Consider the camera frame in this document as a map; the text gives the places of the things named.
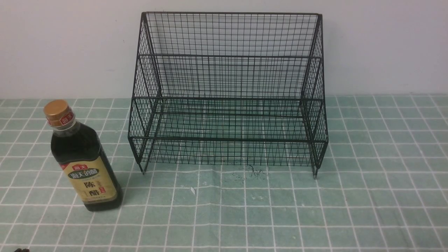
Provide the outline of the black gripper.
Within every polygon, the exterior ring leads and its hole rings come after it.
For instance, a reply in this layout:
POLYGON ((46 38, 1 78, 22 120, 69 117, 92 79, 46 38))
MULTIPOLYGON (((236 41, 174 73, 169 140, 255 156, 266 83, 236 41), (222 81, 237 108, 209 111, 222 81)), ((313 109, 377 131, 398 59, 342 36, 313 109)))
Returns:
POLYGON ((26 249, 26 248, 17 248, 14 252, 30 252, 30 250, 29 249, 26 249))

